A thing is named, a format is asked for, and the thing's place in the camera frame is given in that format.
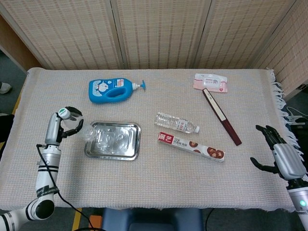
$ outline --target shoe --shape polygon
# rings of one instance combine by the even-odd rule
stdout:
[[[12,86],[8,83],[2,83],[2,86],[0,88],[0,94],[5,94],[7,93],[10,89],[12,88]]]

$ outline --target table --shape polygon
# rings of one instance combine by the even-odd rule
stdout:
[[[195,73],[228,77],[228,93],[213,93],[242,140],[235,146],[200,90],[193,89]],[[126,101],[93,104],[88,82],[98,78],[144,79],[147,89],[134,91]],[[0,208],[11,210],[36,197],[35,145],[43,143],[50,115],[64,106],[78,108],[88,122],[127,121],[141,126],[139,157],[134,161],[89,159],[77,136],[61,143],[57,185],[76,207],[233,207],[275,210],[294,207],[286,182],[262,172],[250,162],[255,157],[272,165],[273,157],[255,125],[271,125],[289,142],[279,98],[270,70],[76,70],[32,68],[15,114],[13,128],[0,162]],[[198,134],[184,134],[154,125],[157,112],[182,117],[200,125]],[[226,152],[224,163],[157,143],[159,131],[194,140]],[[56,206],[67,206],[55,196]]]

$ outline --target white robotic arm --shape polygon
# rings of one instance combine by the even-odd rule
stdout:
[[[77,110],[72,107],[67,107],[67,109],[68,108],[70,110]],[[38,197],[22,209],[1,215],[0,231],[18,231],[20,227],[28,221],[44,220],[53,214],[53,196],[59,192],[56,186],[61,157],[59,145],[62,138],[76,134],[83,125],[82,119],[76,129],[64,132],[61,127],[61,121],[62,118],[58,113],[53,113],[49,120],[45,139],[46,145],[44,145],[42,153],[40,153],[39,148],[43,147],[43,145],[37,145],[41,157],[35,187]]]
[[[276,129],[259,125],[256,125],[256,129],[265,136],[275,162],[274,166],[265,166],[253,157],[250,158],[251,162],[260,170],[278,173],[282,179],[288,181],[286,189],[305,230],[308,231],[308,182],[302,180],[307,171],[301,158],[296,149],[280,137]]]

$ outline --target wall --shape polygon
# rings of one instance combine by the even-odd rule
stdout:
[[[305,61],[293,65],[298,65],[294,79],[283,63],[291,53],[304,53],[284,53],[279,47],[283,39],[289,47],[307,47],[297,42],[297,37],[306,38],[300,27],[306,22],[307,4],[306,0],[0,0],[0,13],[20,29],[18,35],[47,69],[269,67],[289,94],[304,79]],[[301,16],[290,14],[296,11]]]
[[[42,67],[25,44],[0,15],[0,50],[2,50],[21,70]]]
[[[274,69],[286,99],[299,92],[308,81],[308,1],[297,1],[252,67]]]

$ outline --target stainless steel tray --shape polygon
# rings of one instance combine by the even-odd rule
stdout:
[[[88,157],[134,160],[139,154],[141,128],[138,124],[93,121],[97,137],[85,145]]]

